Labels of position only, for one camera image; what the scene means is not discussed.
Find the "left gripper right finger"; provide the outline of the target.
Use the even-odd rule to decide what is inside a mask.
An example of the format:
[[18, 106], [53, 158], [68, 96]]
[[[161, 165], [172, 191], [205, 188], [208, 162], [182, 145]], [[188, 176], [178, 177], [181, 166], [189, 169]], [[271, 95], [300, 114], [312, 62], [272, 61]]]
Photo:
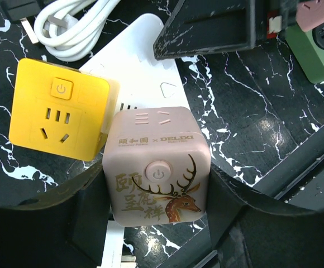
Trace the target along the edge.
[[324, 209], [276, 200], [215, 164], [207, 219], [221, 267], [324, 267]]

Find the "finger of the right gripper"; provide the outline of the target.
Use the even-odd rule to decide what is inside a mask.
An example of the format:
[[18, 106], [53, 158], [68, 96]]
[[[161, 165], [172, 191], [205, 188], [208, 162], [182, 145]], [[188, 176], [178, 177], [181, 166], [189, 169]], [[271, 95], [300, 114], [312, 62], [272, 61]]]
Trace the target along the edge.
[[324, 209], [324, 125], [267, 173], [255, 189], [308, 209]]
[[296, 23], [298, 1], [179, 1], [154, 42], [157, 60], [251, 50], [266, 38], [278, 10], [282, 30]]

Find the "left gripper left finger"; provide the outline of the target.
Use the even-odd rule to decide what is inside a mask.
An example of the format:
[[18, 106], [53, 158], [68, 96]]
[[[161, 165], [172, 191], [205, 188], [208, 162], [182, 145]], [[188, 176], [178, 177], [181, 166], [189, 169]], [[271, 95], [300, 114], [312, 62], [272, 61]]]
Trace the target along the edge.
[[17, 206], [0, 207], [0, 267], [98, 267], [109, 210], [101, 162]]

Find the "white triangular power strip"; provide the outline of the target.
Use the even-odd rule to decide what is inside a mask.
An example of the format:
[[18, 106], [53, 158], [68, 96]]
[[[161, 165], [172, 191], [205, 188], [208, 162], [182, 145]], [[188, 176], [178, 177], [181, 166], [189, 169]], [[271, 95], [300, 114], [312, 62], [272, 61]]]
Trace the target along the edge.
[[[100, 76], [119, 88], [115, 111], [156, 107], [189, 108], [175, 60], [157, 61], [153, 43], [163, 29], [162, 20], [145, 13], [99, 50], [81, 71]], [[123, 248], [137, 257], [137, 267], [164, 267], [178, 250], [161, 227], [134, 227]]]

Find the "beige cube socket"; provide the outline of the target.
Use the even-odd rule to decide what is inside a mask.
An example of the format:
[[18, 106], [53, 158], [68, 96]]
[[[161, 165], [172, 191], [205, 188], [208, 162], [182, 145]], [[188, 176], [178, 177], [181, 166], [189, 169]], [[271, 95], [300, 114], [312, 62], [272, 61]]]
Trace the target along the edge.
[[205, 214], [211, 154], [188, 108], [118, 112], [102, 166], [113, 217], [124, 227], [193, 222]]

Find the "pink cube socket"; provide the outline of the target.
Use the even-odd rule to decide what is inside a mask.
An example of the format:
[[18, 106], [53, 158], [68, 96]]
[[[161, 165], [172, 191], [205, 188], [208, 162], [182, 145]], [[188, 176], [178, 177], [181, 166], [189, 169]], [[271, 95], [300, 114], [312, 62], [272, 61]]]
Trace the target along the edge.
[[324, 0], [300, 2], [296, 21], [303, 32], [308, 32], [324, 23]]

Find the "yellow cube socket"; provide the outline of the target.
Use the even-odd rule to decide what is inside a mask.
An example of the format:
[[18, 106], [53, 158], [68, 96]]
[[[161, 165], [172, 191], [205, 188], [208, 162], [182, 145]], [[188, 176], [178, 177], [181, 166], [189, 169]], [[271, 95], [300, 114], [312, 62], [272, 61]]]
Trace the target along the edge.
[[91, 161], [106, 142], [119, 92], [114, 80], [23, 58], [17, 64], [9, 141]]

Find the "green power strip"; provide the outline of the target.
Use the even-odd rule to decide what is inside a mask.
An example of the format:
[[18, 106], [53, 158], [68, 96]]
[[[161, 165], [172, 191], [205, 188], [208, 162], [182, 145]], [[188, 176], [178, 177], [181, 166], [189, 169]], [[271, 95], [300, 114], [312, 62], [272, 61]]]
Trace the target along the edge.
[[291, 26], [286, 41], [307, 79], [313, 84], [324, 81], [324, 23], [307, 32]]

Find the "red cube socket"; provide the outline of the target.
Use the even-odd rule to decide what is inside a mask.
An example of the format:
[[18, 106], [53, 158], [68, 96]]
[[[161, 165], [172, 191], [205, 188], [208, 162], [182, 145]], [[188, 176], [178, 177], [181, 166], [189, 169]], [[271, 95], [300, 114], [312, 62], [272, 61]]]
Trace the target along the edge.
[[282, 30], [282, 16], [278, 10], [270, 11], [266, 17], [266, 38], [274, 39]]

